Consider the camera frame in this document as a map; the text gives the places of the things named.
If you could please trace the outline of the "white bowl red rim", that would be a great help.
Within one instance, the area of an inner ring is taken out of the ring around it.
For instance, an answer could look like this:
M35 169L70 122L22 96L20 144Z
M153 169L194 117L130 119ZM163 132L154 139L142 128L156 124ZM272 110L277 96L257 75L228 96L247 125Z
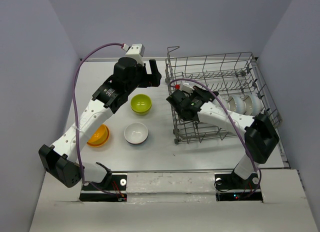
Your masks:
M123 132L125 140L131 145L140 145L144 143L148 136L149 130L146 125L140 122L129 124Z

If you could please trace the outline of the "grey wire dish rack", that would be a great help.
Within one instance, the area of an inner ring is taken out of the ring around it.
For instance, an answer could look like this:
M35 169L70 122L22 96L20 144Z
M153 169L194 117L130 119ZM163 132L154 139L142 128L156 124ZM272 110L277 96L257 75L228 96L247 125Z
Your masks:
M282 124L282 116L260 71L258 58L252 52L177 57L174 53L178 49L178 46L167 48L165 82L170 94L179 79L188 86L193 86L191 80L200 82L211 91L218 92L223 102L231 105L236 102L230 97L245 99L251 94L262 103L259 113L267 115L275 128Z

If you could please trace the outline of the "white bowl stack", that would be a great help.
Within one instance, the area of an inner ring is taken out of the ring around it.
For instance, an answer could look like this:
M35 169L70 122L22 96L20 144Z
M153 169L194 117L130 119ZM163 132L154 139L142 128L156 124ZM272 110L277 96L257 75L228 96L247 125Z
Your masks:
M221 98L220 98L220 96L218 96L217 98L215 98L215 99L212 101L212 103L213 103L214 105L220 107L220 106L221 106L221 105L220 105L220 101L221 101Z

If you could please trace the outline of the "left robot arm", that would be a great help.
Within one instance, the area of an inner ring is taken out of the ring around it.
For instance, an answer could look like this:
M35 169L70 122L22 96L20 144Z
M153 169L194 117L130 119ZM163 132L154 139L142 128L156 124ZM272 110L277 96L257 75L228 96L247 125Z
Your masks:
M136 88L160 86L162 75L157 62L151 59L149 65L151 73L147 73L144 63L133 58L118 60L113 74L93 93L84 112L75 116L74 124L58 140L39 149L47 173L68 188L79 181L92 183L100 190L110 186L112 171L100 162L84 163L79 155L97 129L128 101Z

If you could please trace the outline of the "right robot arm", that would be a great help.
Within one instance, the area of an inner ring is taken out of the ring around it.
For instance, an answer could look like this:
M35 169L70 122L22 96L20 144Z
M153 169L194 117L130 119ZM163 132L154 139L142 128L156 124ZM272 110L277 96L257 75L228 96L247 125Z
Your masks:
M210 124L238 136L244 156L233 171L216 183L220 190L241 190L254 184L259 166L265 164L280 138L269 117L243 115L227 110L218 93L194 86L190 93L176 89L166 99L183 121Z

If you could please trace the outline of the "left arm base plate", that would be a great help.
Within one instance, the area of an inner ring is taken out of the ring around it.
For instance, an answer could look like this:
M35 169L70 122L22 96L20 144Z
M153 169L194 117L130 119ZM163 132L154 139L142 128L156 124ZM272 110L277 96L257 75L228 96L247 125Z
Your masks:
M81 202L106 202L125 203L127 202L127 173L114 173L111 182L103 191L91 184L81 187L79 200Z

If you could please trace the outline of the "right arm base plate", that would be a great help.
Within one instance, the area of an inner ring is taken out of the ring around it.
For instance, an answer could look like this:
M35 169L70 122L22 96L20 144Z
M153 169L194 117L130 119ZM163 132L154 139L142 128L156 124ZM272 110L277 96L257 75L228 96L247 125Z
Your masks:
M218 173L214 175L214 188L217 202L263 201L260 178L256 173L246 180L233 173Z

